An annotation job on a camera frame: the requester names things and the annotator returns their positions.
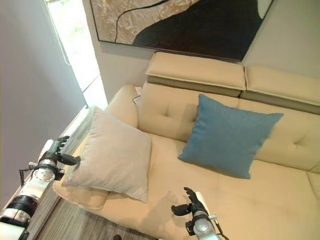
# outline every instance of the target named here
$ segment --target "sofa seat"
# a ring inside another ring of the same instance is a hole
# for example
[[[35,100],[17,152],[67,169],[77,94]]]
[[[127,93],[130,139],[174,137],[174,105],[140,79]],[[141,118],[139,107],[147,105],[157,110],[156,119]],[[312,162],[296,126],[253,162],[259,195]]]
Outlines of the sofa seat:
[[[317,239],[320,206],[303,170],[254,160],[251,179],[239,179],[177,158],[185,142],[151,134],[148,202],[110,192],[100,210],[117,224],[165,240],[189,237],[171,205],[189,203],[183,187],[202,193],[231,240]]]

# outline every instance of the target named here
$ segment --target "window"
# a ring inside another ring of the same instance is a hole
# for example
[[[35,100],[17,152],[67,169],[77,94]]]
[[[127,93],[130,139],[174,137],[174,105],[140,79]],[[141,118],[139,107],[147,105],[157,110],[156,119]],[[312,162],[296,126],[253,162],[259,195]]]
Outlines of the window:
[[[82,0],[45,0],[56,32],[88,106],[108,103]]]

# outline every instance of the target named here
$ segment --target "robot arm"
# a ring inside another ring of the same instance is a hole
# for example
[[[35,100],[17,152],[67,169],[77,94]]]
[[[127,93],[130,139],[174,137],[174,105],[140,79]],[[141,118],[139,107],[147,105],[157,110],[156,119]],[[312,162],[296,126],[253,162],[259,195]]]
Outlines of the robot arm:
[[[58,168],[57,163],[75,165],[80,161],[79,157],[60,153],[68,138],[69,136],[64,136],[55,141],[48,140],[38,163],[29,163],[31,177],[24,183],[22,175],[22,188],[6,208],[0,211],[0,239],[26,240],[29,236],[26,229],[43,193],[51,182],[59,181],[64,176],[64,170]]]
[[[184,216],[192,213],[192,220],[185,223],[185,228],[190,236],[196,235],[198,240],[219,240],[218,235],[229,240],[223,233],[217,216],[215,214],[209,215],[208,207],[200,192],[194,192],[190,188],[185,187],[184,190],[189,195],[190,204],[183,204],[179,206],[171,206],[173,214],[176,216]],[[216,233],[213,223],[220,233]]]

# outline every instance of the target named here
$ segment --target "cable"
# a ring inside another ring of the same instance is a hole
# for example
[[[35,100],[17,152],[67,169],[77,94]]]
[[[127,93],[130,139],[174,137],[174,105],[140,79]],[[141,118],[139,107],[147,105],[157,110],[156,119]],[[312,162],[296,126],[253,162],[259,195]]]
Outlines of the cable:
[[[149,9],[149,8],[153,8],[153,7],[156,7],[158,5],[161,5],[161,4],[164,4],[166,2],[168,2],[170,0],[162,0],[162,1],[158,1],[154,4],[151,4],[151,5],[148,5],[148,6],[142,6],[142,7],[136,7],[136,8],[132,8],[132,9],[129,9],[129,10],[126,10],[124,11],[123,13],[121,13],[118,18],[116,19],[116,23],[115,23],[115,38],[114,38],[114,43],[117,42],[117,38],[118,38],[118,22],[119,22],[119,19],[121,18],[122,15],[128,13],[128,12],[131,12],[131,11],[134,11],[134,10],[139,10],[139,9]]]
[[[24,176],[24,172],[28,172],[30,170],[33,170],[34,167],[30,167],[30,168],[25,168],[25,169],[19,169],[19,175],[20,175],[20,184],[21,184],[21,187],[23,185],[25,185],[25,176]]]

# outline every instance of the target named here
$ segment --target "sofa headrest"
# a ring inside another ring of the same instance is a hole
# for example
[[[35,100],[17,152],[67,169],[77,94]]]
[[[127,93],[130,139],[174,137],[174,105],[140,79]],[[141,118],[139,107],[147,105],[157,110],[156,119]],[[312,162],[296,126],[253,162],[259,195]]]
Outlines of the sofa headrest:
[[[244,99],[320,114],[320,79],[246,66],[245,81]]]
[[[203,57],[156,52],[145,74],[150,83],[233,97],[246,89],[242,65]]]

